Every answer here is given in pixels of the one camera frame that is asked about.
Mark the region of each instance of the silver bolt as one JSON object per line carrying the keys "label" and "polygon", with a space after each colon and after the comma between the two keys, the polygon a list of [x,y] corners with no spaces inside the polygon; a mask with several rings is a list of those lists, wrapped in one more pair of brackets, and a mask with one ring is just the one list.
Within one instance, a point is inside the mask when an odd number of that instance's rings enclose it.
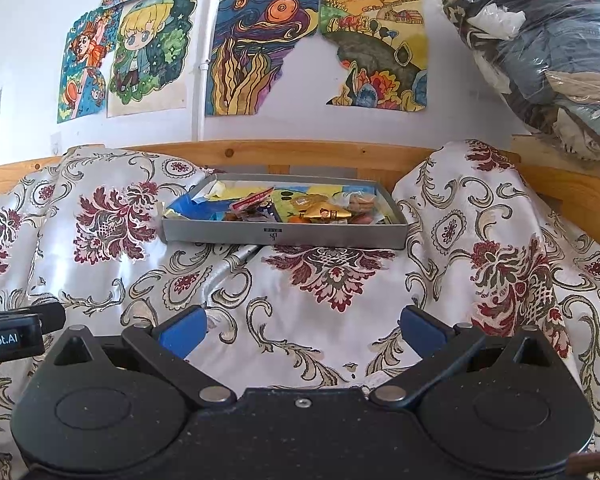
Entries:
{"label": "silver bolt", "polygon": [[231,399],[231,390],[224,386],[207,386],[200,390],[200,399],[205,402],[227,402]]}
{"label": "silver bolt", "polygon": [[380,386],[376,390],[376,399],[382,402],[399,402],[407,396],[400,386]]}
{"label": "silver bolt", "polygon": [[312,402],[309,399],[298,399],[296,400],[296,408],[310,408]]}

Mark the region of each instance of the blonde hair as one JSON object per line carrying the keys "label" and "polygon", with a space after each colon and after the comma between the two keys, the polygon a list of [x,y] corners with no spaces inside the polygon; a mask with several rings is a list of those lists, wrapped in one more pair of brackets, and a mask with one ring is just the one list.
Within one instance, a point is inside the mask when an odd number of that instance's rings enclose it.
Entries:
{"label": "blonde hair", "polygon": [[160,32],[160,27],[167,20],[173,9],[173,2],[155,4],[142,9],[134,10],[125,16],[120,25],[120,34],[126,36],[130,31],[147,30],[147,25],[153,23],[152,34]]}

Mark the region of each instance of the floral tablecloth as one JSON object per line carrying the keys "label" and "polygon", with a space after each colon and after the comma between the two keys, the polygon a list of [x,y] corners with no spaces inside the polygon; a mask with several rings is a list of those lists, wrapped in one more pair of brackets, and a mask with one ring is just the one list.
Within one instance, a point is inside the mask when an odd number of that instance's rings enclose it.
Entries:
{"label": "floral tablecloth", "polygon": [[[489,334],[536,323],[589,399],[600,449],[600,247],[493,148],[448,144],[397,184],[403,251],[165,243],[158,203],[211,172],[81,147],[26,176],[0,196],[0,310],[53,296],[67,326],[113,335],[202,304],[208,334],[187,360],[239,395],[378,386],[418,361],[398,328],[406,304]],[[2,480],[26,471],[9,421],[41,361],[0,364]]]}

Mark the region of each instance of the wall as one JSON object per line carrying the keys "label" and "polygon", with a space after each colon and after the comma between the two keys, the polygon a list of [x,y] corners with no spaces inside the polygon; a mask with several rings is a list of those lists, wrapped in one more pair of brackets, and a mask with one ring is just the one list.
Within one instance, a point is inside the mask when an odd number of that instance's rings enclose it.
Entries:
{"label": "wall", "polygon": [[[62,50],[68,29],[101,0],[0,0],[0,163],[52,155],[80,143],[128,146],[220,138],[367,140],[437,147],[473,137],[506,148],[522,123],[484,82],[436,1],[426,2],[430,41],[429,107],[413,114],[326,106],[345,70],[336,47],[319,34],[299,42],[283,76],[256,116],[200,115],[200,62],[218,0],[198,0],[186,67],[188,107],[107,119],[105,114],[56,124]],[[112,55],[103,67],[108,74]]]}

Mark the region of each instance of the wooden headboard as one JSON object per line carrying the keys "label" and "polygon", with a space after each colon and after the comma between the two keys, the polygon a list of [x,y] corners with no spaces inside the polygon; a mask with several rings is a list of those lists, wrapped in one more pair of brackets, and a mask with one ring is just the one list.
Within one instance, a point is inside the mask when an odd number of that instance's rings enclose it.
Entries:
{"label": "wooden headboard", "polygon": [[[211,140],[126,149],[177,156],[198,166],[266,166],[271,174],[288,174],[290,166],[354,168],[358,178],[381,182],[389,191],[433,152],[390,144],[318,140]],[[600,243],[600,177],[530,166],[522,164],[517,153],[503,153],[537,193],[554,199],[552,206],[557,204],[563,216]],[[56,156],[0,166],[0,193],[11,190],[27,173],[60,160]]]}

